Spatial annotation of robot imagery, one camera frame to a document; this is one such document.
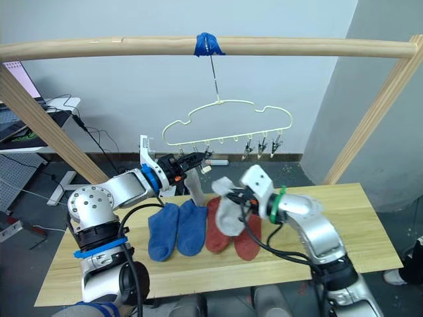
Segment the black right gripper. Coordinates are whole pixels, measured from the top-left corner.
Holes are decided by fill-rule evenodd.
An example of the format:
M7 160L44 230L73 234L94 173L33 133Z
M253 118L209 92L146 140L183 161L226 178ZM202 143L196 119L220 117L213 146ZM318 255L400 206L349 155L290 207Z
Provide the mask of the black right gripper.
M246 215L258 215L258 200L253 192L248 188L233 188L226 195L229 199L234 199L237 205L242 207Z

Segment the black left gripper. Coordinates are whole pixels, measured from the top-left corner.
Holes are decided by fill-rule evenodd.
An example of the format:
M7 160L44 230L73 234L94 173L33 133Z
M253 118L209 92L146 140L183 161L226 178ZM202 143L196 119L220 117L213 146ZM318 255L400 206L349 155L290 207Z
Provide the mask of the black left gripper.
M193 152L184 155L182 162L181 158L177 159L173 154L169 154L159 158L157 164L161 167L169 182L180 182L186 178L184 170L191 170L200 166L205 158L205 152Z

